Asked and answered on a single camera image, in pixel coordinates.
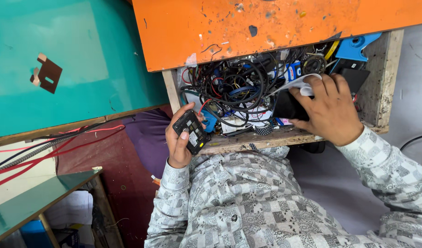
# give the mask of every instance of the patterned shirt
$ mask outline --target patterned shirt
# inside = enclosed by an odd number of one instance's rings
[[[367,127],[337,147],[388,206],[379,231],[348,234],[293,177],[289,148],[166,164],[145,247],[422,248],[422,166]]]

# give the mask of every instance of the shirt sleeve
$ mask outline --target shirt sleeve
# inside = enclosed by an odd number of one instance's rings
[[[189,169],[171,167],[168,162],[154,199],[145,247],[179,247],[188,220]]]
[[[422,248],[422,166],[368,127],[357,140],[337,148],[357,169],[363,185],[390,208],[380,218],[379,231],[359,239],[376,247]]]

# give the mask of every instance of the open drawer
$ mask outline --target open drawer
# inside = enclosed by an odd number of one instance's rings
[[[357,103],[361,121],[377,134],[389,131],[388,123],[403,34],[404,30],[384,32],[379,39],[365,48],[369,58],[366,68],[370,70],[370,75],[357,93]],[[175,113],[181,107],[176,70],[163,71],[163,77],[171,108]],[[243,133],[229,138],[212,135],[212,140],[198,155],[248,150],[252,149],[252,144],[259,149],[321,140],[323,139],[293,126],[280,127],[268,135]]]

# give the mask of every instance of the orange table top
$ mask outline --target orange table top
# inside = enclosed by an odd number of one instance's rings
[[[422,23],[422,0],[132,0],[148,71]]]

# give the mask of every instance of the mobile phone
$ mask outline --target mobile phone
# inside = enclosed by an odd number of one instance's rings
[[[173,129],[177,135],[180,135],[183,131],[189,133],[189,141],[186,147],[192,155],[197,155],[203,146],[211,140],[210,136],[203,130],[202,124],[193,110],[187,110],[173,124]]]

